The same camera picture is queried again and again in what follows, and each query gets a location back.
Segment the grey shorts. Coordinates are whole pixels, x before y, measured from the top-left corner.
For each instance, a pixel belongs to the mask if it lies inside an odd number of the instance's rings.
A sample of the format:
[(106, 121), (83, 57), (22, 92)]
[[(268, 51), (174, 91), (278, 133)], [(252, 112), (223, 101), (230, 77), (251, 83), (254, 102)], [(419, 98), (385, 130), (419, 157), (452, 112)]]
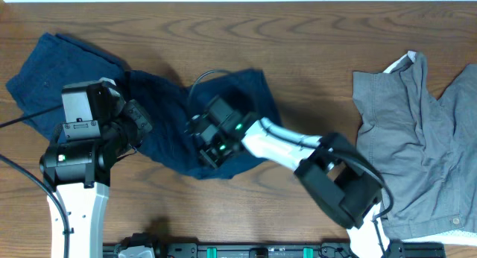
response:
[(362, 124), (358, 151), (389, 191), (385, 235), (409, 242), (476, 243), (476, 66), (439, 98), (427, 89), (426, 56), (409, 51), (379, 73), (353, 73)]

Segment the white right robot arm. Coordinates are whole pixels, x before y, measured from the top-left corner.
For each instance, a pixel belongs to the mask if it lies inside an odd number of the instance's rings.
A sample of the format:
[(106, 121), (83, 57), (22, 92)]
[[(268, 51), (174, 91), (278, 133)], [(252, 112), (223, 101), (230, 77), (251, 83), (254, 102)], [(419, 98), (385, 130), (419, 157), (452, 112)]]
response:
[(379, 220), (394, 206), (383, 176), (339, 133), (311, 136), (288, 130), (255, 113), (193, 116), (189, 133), (200, 142), (199, 155), (214, 169), (246, 151), (292, 170), (313, 201), (336, 224), (364, 230), (372, 224), (376, 257), (387, 257)]

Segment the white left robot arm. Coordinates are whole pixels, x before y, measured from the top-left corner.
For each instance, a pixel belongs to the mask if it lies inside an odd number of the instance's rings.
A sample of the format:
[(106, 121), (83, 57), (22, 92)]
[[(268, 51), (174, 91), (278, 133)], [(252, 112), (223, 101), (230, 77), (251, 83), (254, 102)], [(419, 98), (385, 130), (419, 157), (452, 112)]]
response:
[(104, 115), (79, 117), (56, 126), (40, 158), (43, 182), (52, 193), (51, 255), (102, 257), (104, 215), (111, 169), (136, 151), (152, 121), (135, 100), (107, 109)]

